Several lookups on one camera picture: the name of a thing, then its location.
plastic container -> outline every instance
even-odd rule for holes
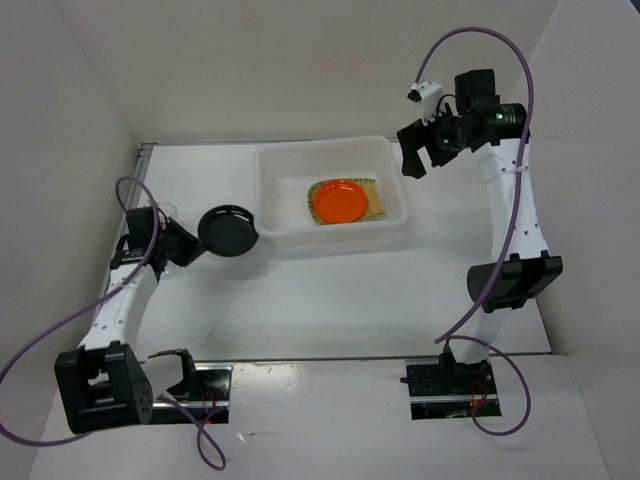
[[[409,213],[391,143],[383,137],[291,142],[254,154],[254,215],[258,233],[284,254],[326,255],[394,248]],[[386,214],[368,221],[317,225],[307,205],[316,182],[373,178]]]

purple cable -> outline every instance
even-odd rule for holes
[[[55,323],[51,327],[47,328],[42,333],[40,333],[37,336],[35,336],[33,339],[29,340],[26,343],[25,346],[23,346],[20,350],[18,350],[18,352],[16,352],[16,354],[9,359],[7,364],[0,371],[0,385],[2,384],[4,379],[6,378],[7,374],[9,373],[9,370],[11,370],[11,368],[13,368],[13,366],[16,364],[16,362],[18,360],[20,360],[20,358],[25,353],[27,353],[34,345],[36,345],[42,339],[44,339],[48,335],[52,334],[53,332],[55,332],[59,328],[65,326],[67,323],[75,320],[76,318],[84,315],[85,313],[88,313],[88,312],[92,311],[94,308],[98,307],[99,305],[102,305],[106,301],[108,301],[111,298],[115,297],[118,293],[120,293],[120,291],[125,287],[125,285],[127,285],[129,282],[131,282],[131,280],[133,280],[140,273],[142,268],[148,262],[149,256],[151,255],[151,252],[153,251],[153,247],[156,244],[156,240],[158,239],[158,232],[160,230],[160,224],[159,224],[159,220],[158,220],[158,204],[154,200],[153,195],[151,195],[151,192],[149,191],[149,189],[140,180],[138,180],[136,178],[133,178],[133,177],[122,177],[116,183],[116,198],[118,199],[118,203],[123,208],[123,210],[125,210],[125,212],[127,210],[126,210],[126,207],[125,207],[125,205],[124,205],[124,203],[122,201],[122,198],[120,197],[120,184],[122,182],[125,182],[125,181],[135,183],[137,186],[139,186],[144,191],[144,193],[147,194],[147,196],[149,197],[149,201],[151,202],[151,208],[153,210],[153,219],[154,219],[154,221],[153,221],[153,233],[151,235],[151,242],[149,243],[149,246],[147,247],[146,251],[144,252],[144,256],[142,257],[142,260],[140,260],[138,265],[136,265],[136,267],[129,274],[129,276],[127,276],[119,286],[117,286],[113,290],[109,291],[104,296],[100,297],[99,299],[95,300],[94,302],[90,303],[86,307],[81,308],[77,312],[74,312],[71,315],[63,318],[62,320],[60,320],[59,322]],[[12,441],[14,441],[16,443],[19,443],[21,445],[26,445],[28,447],[56,447],[58,445],[66,445],[67,443],[75,442],[76,440],[80,440],[81,438],[84,438],[89,434],[85,433],[85,434],[82,434],[82,435],[76,435],[76,436],[69,437],[69,438],[63,438],[63,439],[60,439],[60,440],[48,440],[48,441],[29,440],[27,438],[20,437],[20,436],[16,435],[15,433],[10,432],[9,430],[7,430],[7,428],[2,423],[0,423],[0,435],[8,438],[9,440],[12,440]]]
[[[159,400],[162,400],[163,402],[168,403],[169,405],[173,405],[176,409],[178,409],[178,411],[180,413],[182,413],[185,417],[187,417],[189,419],[189,421],[196,426],[196,428],[198,429],[198,438],[197,438],[198,453],[200,454],[200,458],[202,458],[202,461],[204,463],[206,463],[207,465],[209,465],[214,470],[217,470],[218,472],[221,472],[222,470],[227,468],[227,457],[225,456],[225,454],[222,451],[222,449],[220,448],[220,446],[213,439],[213,437],[211,437],[211,435],[209,435],[209,432],[207,432],[205,430],[205,428],[204,428],[204,426],[206,425],[206,423],[209,421],[209,419],[211,417],[213,417],[214,415],[224,411],[224,409],[223,408],[219,408],[219,409],[213,410],[211,413],[209,413],[204,418],[204,420],[202,422],[200,422],[191,414],[191,412],[188,409],[186,409],[185,407],[180,405],[175,400],[172,400],[172,399],[164,397],[164,396],[159,397]],[[204,450],[202,450],[202,436],[203,435],[207,439],[209,444],[215,449],[215,451],[218,452],[218,455],[220,456],[220,460],[222,461],[222,465],[216,465],[211,460],[209,460],[207,458],[207,456],[205,455]]]
[[[471,317],[473,316],[474,313],[476,313],[478,308],[480,308],[482,306],[482,303],[486,300],[486,298],[489,295],[489,293],[491,293],[491,290],[493,289],[493,285],[495,284],[496,280],[498,279],[498,275],[500,274],[500,271],[502,270],[502,265],[504,264],[504,261],[505,261],[505,259],[507,257],[507,253],[509,252],[509,246],[511,245],[511,240],[513,239],[513,232],[515,231],[516,220],[518,218],[518,210],[520,208],[520,193],[522,191],[522,173],[520,172],[520,168],[522,167],[522,160],[524,158],[524,149],[525,149],[525,146],[527,144],[527,137],[529,135],[529,127],[531,126],[531,118],[532,118],[532,115],[533,115],[533,101],[534,101],[533,75],[531,74],[531,69],[529,68],[529,64],[527,63],[527,59],[525,58],[525,56],[522,53],[522,51],[518,48],[518,46],[515,43],[513,43],[505,35],[503,35],[503,34],[501,34],[499,32],[496,32],[495,30],[491,30],[491,29],[485,28],[485,27],[463,27],[463,28],[457,28],[457,29],[452,30],[451,32],[443,35],[442,37],[440,37],[440,39],[436,43],[433,44],[431,49],[427,52],[427,55],[424,57],[424,60],[422,61],[422,64],[420,65],[420,69],[418,70],[418,74],[416,75],[415,83],[419,83],[420,82],[420,79],[422,78],[422,74],[424,72],[425,67],[427,66],[427,63],[429,62],[429,60],[433,56],[433,53],[436,51],[436,49],[445,40],[447,40],[448,38],[453,37],[454,35],[458,35],[459,33],[467,33],[467,32],[484,33],[486,35],[490,35],[492,37],[495,37],[498,40],[501,40],[502,42],[507,44],[507,46],[513,51],[513,53],[516,54],[516,56],[518,57],[518,60],[520,61],[520,64],[522,65],[522,69],[524,71],[524,75],[525,75],[525,77],[527,79],[527,91],[528,91],[527,116],[526,116],[525,121],[524,121],[524,127],[522,129],[522,136],[520,137],[520,144],[518,145],[518,153],[517,153],[517,156],[516,156],[515,192],[514,192],[514,199],[513,199],[513,208],[511,210],[511,218],[509,219],[509,226],[507,227],[507,234],[505,236],[504,243],[502,245],[502,250],[500,251],[500,255],[498,255],[498,260],[496,261],[496,265],[493,268],[493,271],[491,272],[491,275],[489,276],[489,279],[487,280],[487,284],[484,286],[484,288],[482,289],[482,292],[478,296],[478,299],[474,302],[474,304],[467,311],[467,313],[465,313],[462,316],[462,318],[460,320],[458,320],[456,322],[456,324],[453,325],[449,330],[447,330],[443,335],[441,335],[440,337],[436,338],[434,340],[434,342],[436,344],[442,343],[444,341],[448,342],[449,340],[466,340],[466,341],[469,341],[469,342],[475,342],[475,343],[478,343],[480,345],[484,345],[485,347],[489,348],[491,351],[497,353],[498,355],[500,355],[502,358],[504,358],[513,367],[513,369],[515,370],[516,374],[518,375],[518,378],[522,382],[522,387],[524,388],[525,396],[527,398],[526,411],[525,411],[524,416],[522,417],[522,420],[518,423],[518,425],[516,425],[515,427],[513,427],[513,428],[511,428],[509,430],[506,430],[504,432],[493,432],[491,430],[488,430],[488,429],[484,428],[483,426],[481,426],[478,423],[478,420],[476,419],[475,414],[476,414],[476,411],[479,408],[479,406],[476,406],[471,412],[471,416],[473,418],[474,423],[484,433],[487,433],[489,435],[494,435],[494,436],[506,436],[506,435],[511,435],[512,433],[515,433],[518,430],[520,430],[525,425],[525,423],[527,423],[527,420],[529,419],[529,414],[531,412],[531,395],[529,393],[529,386],[527,385],[527,382],[526,382],[524,376],[522,375],[522,372],[517,367],[517,365],[513,362],[513,360],[511,360],[505,353],[501,352],[497,348],[495,348],[495,347],[493,347],[493,346],[487,344],[486,342],[483,342],[482,340],[479,340],[477,338],[468,337],[468,336],[464,336],[464,335],[454,335],[454,334],[458,330],[460,330],[460,328],[465,323],[467,323],[469,321],[469,319],[471,319]]]

